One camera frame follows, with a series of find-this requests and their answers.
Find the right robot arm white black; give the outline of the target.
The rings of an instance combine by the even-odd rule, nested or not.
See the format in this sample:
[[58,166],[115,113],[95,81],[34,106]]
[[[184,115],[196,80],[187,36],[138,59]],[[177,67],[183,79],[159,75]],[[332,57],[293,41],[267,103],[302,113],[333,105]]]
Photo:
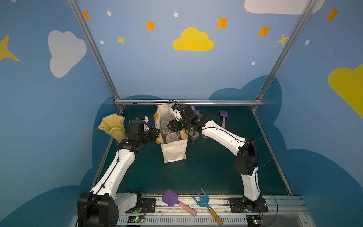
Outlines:
[[250,211],[255,209],[262,201],[262,194],[258,181],[259,155],[254,149],[254,140],[239,137],[202,114],[193,112],[187,115],[177,110],[173,114],[175,119],[169,124],[170,128],[188,130],[188,133],[201,133],[223,145],[236,156],[234,168],[242,178],[245,208]]

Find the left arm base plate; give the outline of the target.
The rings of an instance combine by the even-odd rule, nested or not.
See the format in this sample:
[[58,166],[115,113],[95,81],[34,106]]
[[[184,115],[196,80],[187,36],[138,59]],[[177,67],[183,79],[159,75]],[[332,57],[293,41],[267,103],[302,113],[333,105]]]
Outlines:
[[155,198],[143,198],[139,207],[126,211],[127,214],[139,214],[139,213],[155,213],[156,199]]

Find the seed jar brown seeds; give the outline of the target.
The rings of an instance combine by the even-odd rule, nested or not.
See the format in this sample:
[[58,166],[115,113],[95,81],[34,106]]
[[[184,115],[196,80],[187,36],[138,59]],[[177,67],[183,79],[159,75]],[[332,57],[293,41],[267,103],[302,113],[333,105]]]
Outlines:
[[199,137],[199,133],[197,131],[190,131],[189,132],[189,137],[192,141],[196,141],[197,138]]

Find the seed jar pink seeds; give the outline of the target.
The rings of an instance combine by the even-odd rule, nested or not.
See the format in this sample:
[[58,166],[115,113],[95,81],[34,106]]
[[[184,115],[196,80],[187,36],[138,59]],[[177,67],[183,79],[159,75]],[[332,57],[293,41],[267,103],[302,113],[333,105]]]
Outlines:
[[164,134],[169,134],[170,133],[170,129],[168,128],[168,125],[169,125],[170,121],[168,119],[164,119],[161,123],[160,123],[160,126],[161,126],[161,129],[162,129],[162,132]]

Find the white canvas bag yellow handles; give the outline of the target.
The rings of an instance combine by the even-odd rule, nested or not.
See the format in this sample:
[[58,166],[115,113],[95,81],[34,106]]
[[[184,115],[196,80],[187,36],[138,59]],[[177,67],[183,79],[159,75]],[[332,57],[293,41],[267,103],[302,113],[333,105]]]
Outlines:
[[171,130],[168,124],[176,120],[173,104],[162,104],[157,106],[154,114],[155,127],[160,130],[157,144],[161,145],[164,163],[171,163],[187,159],[186,149],[188,136],[185,131]]

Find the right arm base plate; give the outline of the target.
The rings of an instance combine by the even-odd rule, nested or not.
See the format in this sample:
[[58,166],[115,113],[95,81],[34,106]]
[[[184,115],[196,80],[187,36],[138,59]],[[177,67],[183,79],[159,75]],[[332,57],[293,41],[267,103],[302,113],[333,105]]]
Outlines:
[[251,201],[245,197],[229,198],[227,204],[232,213],[259,213],[269,212],[266,201],[261,196],[256,201]]

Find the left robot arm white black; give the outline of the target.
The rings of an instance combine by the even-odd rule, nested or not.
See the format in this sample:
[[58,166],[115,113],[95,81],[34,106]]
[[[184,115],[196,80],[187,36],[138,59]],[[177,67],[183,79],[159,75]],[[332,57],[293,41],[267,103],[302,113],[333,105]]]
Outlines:
[[137,205],[138,196],[126,193],[125,204],[117,205],[115,196],[127,170],[142,151],[142,145],[158,138],[160,130],[151,127],[140,132],[130,130],[119,143],[116,155],[100,181],[88,193],[82,193],[77,200],[78,227],[115,227],[120,212],[126,212]]

